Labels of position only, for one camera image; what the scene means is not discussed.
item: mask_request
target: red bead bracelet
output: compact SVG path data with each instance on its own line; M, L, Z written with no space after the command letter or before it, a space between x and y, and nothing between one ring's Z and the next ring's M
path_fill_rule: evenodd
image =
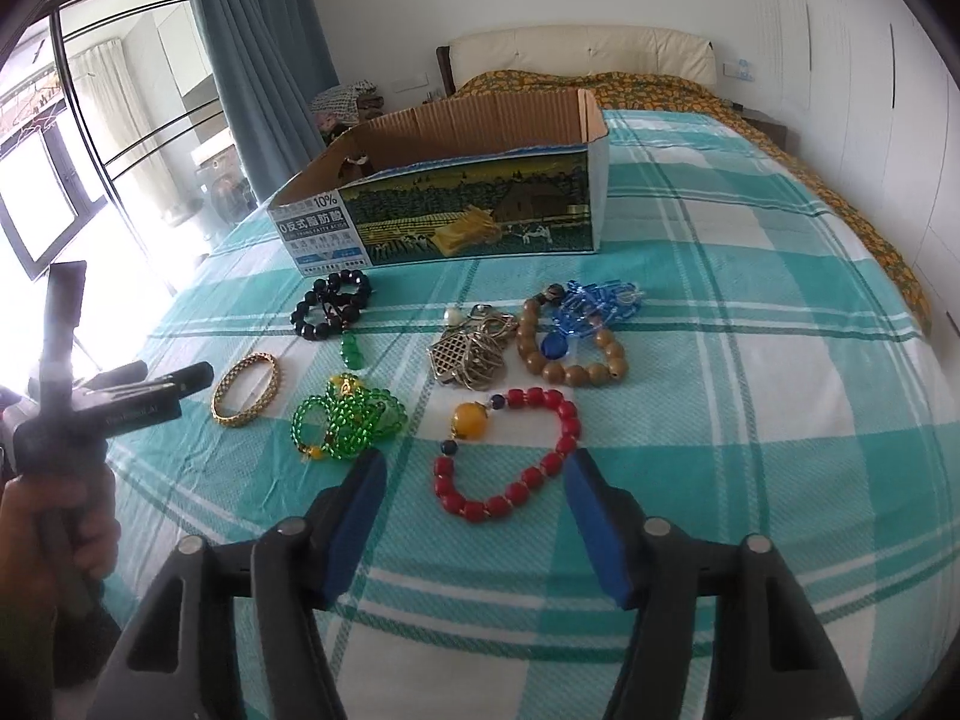
M494 495L486 501L467 500L458 493L453 483L453 456L457 454L457 439L478 439L487 429L488 411L546 407L557 412L560 418L560 440L552 452L547 452L536 466L523 469L520 480L507 485L502 495ZM523 506L530 499L530 490L539 490L546 478L556 476L563 469L563 458L577 448L580 437L580 420L577 407L563 398L558 389L544 392L539 386L530 389L509 389L506 396L492 395L487 403L461 403L453 412L450 422L452 437L440 445L443 452L433 463L433 491L440 498L440 505L450 514L467 522L483 522L485 519L507 517L512 509Z

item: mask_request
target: printed cardboard box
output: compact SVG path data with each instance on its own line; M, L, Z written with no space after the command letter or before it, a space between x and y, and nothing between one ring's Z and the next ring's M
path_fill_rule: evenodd
M588 90L410 108L338 138L271 199L305 276L598 250L608 133Z

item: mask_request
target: curtain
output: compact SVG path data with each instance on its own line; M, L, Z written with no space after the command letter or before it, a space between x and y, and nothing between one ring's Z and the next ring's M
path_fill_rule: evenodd
M152 130L119 40L107 40L72 57L70 71L83 117L88 121L93 142L104 161ZM107 172L117 175L156 147L153 138L147 139L111 163ZM155 207L155 214L166 223L176 224L189 213L182 207L174 177L159 152L152 153L125 173L117 183L118 189L131 181L136 182L136 196L145 197ZM128 193L122 193L122 197L128 203L133 200Z
M337 83L311 0L190 0L260 202L323 151L307 108Z

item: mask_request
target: black bead bracelet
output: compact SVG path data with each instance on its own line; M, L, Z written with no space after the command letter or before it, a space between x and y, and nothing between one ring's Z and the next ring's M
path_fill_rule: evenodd
M356 287L354 293L342 293L347 286ZM290 314L290 323L298 336L306 341L323 341L324 338L342 333L357 319L367 307L371 292L370 279L363 271L340 271L327 278L318 278ZM311 309L319 306L323 309L325 322L307 321Z

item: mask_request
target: human hand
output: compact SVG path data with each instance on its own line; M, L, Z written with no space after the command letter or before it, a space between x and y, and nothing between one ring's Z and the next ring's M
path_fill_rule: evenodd
M116 565L120 524L113 518L114 478L107 466L84 484L79 479L37 475L8 482L0 497L0 604L30 615L56 606L56 582L37 533L37 514L48 509L90 508L78 525L74 565L103 579Z

